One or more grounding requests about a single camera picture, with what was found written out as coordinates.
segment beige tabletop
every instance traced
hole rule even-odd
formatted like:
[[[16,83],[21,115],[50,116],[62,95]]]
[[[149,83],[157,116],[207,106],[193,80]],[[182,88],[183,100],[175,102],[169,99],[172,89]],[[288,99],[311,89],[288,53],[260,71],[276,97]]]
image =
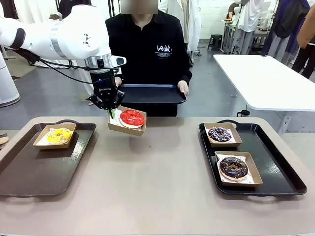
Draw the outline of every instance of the beige tabletop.
[[[0,159],[34,124],[31,120],[0,151]],[[142,137],[96,123],[70,188],[59,197],[0,198],[0,232],[32,236],[297,235],[315,232],[315,182],[278,134],[258,123],[308,187],[306,195],[228,196],[216,188],[198,125],[225,118],[150,118]]]

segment red frosted donut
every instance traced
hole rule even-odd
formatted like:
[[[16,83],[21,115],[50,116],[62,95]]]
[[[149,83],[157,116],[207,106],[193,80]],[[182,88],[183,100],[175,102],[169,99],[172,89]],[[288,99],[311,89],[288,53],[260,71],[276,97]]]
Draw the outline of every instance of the red frosted donut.
[[[123,126],[128,128],[139,128],[144,125],[144,117],[140,112],[134,110],[126,110],[121,113],[120,121]]]

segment neck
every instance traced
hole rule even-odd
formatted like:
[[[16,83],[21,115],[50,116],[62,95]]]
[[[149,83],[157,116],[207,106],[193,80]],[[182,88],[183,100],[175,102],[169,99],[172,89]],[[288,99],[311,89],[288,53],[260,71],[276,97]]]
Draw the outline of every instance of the neck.
[[[133,22],[140,27],[147,25],[153,18],[153,14],[143,14],[143,15],[134,14],[131,16],[132,16]]]

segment chocolate donut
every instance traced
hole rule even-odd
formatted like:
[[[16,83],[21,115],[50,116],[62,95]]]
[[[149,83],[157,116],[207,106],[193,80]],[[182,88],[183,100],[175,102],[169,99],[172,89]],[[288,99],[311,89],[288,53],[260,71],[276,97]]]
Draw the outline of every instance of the chocolate donut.
[[[220,170],[225,177],[234,181],[242,180],[248,174],[245,162],[231,156],[220,162]]]
[[[210,138],[218,142],[227,142],[232,138],[229,132],[222,127],[211,128],[208,135]]]

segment tray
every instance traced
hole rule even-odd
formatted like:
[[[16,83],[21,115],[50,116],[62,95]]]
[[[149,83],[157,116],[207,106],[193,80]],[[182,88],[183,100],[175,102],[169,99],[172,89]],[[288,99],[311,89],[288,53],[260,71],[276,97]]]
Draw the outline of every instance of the tray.
[[[122,85],[119,90],[126,93],[122,105],[179,105],[187,98],[174,85]]]
[[[204,124],[199,125],[210,167],[216,185],[221,192],[259,197],[303,195],[307,192],[304,182],[258,124],[243,124],[233,120],[222,120],[219,123],[225,122],[237,125],[236,130],[243,140],[243,143],[239,147],[211,148]],[[215,151],[249,152],[261,175],[263,184],[259,187],[223,186],[216,165]]]
[[[49,124],[77,124],[68,149],[39,150],[33,146]],[[69,186],[96,124],[73,120],[34,125],[0,161],[0,196],[56,196]]]

